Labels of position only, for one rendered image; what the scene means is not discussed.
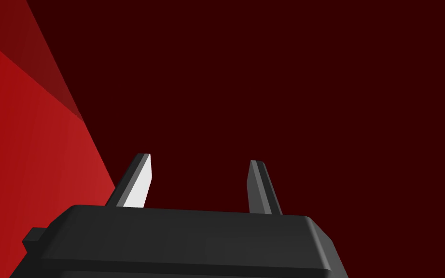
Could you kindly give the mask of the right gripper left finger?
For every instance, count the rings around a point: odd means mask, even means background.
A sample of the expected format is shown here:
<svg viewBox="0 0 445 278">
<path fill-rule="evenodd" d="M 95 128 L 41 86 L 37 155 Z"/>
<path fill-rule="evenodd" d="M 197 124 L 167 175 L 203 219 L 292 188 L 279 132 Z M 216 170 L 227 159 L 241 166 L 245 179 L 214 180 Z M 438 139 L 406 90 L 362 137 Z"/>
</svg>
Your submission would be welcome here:
<svg viewBox="0 0 445 278">
<path fill-rule="evenodd" d="M 151 181 L 151 157 L 148 153 L 138 153 L 105 205 L 110 207 L 144 207 Z"/>
</svg>

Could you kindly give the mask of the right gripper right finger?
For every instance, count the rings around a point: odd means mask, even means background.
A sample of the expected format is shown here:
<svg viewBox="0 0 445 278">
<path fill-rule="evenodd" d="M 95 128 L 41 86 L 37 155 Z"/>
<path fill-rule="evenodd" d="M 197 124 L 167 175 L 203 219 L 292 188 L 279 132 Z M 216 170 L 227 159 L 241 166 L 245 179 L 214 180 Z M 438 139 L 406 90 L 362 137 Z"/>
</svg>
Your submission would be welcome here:
<svg viewBox="0 0 445 278">
<path fill-rule="evenodd" d="M 263 161 L 250 161 L 246 185 L 249 213 L 282 215 L 274 187 Z"/>
</svg>

